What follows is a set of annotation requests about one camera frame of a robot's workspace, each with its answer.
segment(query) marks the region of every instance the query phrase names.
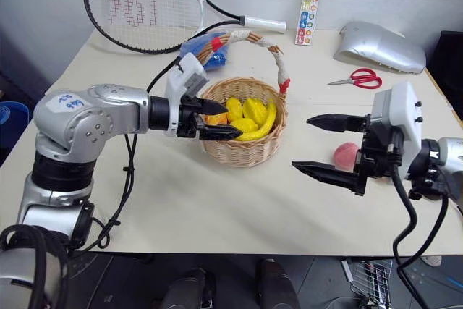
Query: red tape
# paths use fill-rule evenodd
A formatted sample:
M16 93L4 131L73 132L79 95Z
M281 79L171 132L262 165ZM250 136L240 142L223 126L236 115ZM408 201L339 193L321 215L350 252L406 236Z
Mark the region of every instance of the red tape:
M291 80L290 79L286 79L282 84L279 84L280 86L280 93L281 94L285 94L286 93L286 90L288 89L289 87L289 82Z
M214 39L211 40L212 51L216 52L219 50L223 43L220 42L220 39L216 36Z

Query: scissors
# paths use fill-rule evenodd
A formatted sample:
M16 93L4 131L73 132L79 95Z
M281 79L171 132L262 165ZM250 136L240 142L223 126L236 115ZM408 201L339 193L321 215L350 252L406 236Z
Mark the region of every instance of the scissors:
M383 81L379 76L377 76L374 70L368 68L360 68L355 70L350 75L349 79L330 82L329 85L342 85L344 83L351 83L360 88L375 90L376 88L381 87Z

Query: racket handle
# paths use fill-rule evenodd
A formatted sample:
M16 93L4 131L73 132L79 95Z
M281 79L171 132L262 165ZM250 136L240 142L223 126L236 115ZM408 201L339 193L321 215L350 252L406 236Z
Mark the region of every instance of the racket handle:
M242 24L244 27L249 28L262 28L272 30L273 32L285 33L286 22L285 21L272 21L264 20L263 18L244 16L245 23Z

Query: red scissors handle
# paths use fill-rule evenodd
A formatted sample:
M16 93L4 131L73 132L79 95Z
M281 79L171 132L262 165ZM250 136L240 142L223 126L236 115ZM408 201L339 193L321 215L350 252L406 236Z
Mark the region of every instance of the red scissors handle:
M383 84L382 79L377 76L374 70L368 68L360 68L355 70L350 78L354 81L354 85L360 88L366 88L368 90L375 90L376 88L381 87Z

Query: white label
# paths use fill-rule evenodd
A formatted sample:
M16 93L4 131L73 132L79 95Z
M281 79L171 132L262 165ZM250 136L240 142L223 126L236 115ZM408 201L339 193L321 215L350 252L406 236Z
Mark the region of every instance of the white label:
M46 107L53 113L59 112L75 112L88 102L73 93L59 94L46 102Z

